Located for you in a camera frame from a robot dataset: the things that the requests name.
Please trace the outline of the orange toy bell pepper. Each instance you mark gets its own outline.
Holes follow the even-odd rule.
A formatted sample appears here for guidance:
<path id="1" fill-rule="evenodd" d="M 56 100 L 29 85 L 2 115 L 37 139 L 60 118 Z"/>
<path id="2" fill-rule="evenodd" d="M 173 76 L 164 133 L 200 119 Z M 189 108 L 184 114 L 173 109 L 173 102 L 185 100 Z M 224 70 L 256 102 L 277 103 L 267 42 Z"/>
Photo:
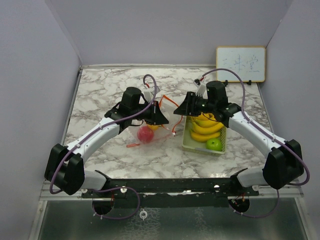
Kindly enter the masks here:
<path id="1" fill-rule="evenodd" d="M 159 125 L 150 125 L 150 124 L 147 124 L 146 126 L 153 131 L 156 131 L 160 127 Z"/>

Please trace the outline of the red toy apple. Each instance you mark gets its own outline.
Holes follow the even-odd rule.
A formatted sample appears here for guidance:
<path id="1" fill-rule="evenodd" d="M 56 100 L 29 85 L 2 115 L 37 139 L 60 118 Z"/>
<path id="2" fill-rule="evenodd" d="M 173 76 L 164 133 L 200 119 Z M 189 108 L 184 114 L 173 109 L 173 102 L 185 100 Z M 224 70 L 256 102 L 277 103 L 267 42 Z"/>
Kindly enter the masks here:
<path id="1" fill-rule="evenodd" d="M 137 138 L 144 144 L 150 143 L 154 138 L 154 132 L 148 126 L 142 126 L 137 131 Z"/>

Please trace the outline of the clear orange-zip bag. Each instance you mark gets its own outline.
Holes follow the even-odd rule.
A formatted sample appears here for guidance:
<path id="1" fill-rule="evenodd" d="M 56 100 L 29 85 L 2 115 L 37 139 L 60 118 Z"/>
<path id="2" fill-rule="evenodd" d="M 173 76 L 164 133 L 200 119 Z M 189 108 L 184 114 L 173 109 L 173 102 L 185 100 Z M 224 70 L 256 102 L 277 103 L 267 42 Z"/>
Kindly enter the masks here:
<path id="1" fill-rule="evenodd" d="M 155 144 L 156 142 L 162 142 L 170 137 L 175 137 L 177 133 L 177 127 L 182 122 L 183 116 L 174 114 L 174 110 L 179 105 L 166 95 L 162 95 L 159 101 L 159 107 L 163 115 L 169 120 L 169 124 L 159 125 L 157 130 L 153 130 L 154 137 L 149 143 L 142 143 L 137 137 L 137 132 L 140 127 L 147 126 L 147 123 L 142 123 L 139 126 L 132 126 L 128 129 L 133 136 L 133 140 L 126 145 L 127 148 L 140 147 L 145 144 Z"/>

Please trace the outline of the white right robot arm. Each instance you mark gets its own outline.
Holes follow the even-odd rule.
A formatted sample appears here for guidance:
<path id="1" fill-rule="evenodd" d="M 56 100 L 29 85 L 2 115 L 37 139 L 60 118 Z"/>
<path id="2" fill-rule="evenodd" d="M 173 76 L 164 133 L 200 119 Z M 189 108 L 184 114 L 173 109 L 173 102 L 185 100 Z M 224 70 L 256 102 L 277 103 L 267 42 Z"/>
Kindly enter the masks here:
<path id="1" fill-rule="evenodd" d="M 296 140 L 274 135 L 242 112 L 238 104 L 230 103 L 222 82 L 210 81 L 205 89 L 207 98 L 189 91 L 173 113 L 192 117 L 213 114 L 219 123 L 242 135 L 266 158 L 264 167 L 246 168 L 231 176 L 229 189 L 234 195 L 242 195 L 251 186 L 279 190 L 304 173 L 301 146 Z"/>

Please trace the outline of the green toy apple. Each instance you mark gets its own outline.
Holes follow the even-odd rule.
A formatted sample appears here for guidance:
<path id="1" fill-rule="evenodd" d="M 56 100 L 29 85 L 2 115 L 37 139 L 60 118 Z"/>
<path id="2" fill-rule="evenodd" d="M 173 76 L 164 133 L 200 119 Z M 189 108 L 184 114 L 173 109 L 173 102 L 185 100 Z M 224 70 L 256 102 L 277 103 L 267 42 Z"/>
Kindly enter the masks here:
<path id="1" fill-rule="evenodd" d="M 210 138 L 206 141 L 206 149 L 221 152 L 223 149 L 222 142 L 218 138 Z"/>

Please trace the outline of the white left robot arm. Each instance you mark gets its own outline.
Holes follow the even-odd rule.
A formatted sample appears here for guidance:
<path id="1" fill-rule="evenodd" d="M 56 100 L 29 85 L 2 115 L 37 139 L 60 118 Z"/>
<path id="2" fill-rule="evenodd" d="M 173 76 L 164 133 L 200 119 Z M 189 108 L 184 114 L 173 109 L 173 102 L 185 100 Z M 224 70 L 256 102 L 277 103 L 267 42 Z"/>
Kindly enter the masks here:
<path id="1" fill-rule="evenodd" d="M 44 178 L 50 182 L 50 193 L 73 195 L 81 189 L 88 189 L 101 198 L 106 197 L 111 190 L 108 177 L 85 170 L 85 162 L 107 141 L 130 127 L 134 120 L 149 125 L 168 124 L 155 100 L 159 90 L 154 87 L 141 92 L 136 87 L 128 87 L 121 101 L 107 111 L 94 128 L 65 146 L 56 144 L 50 151 L 44 173 Z"/>

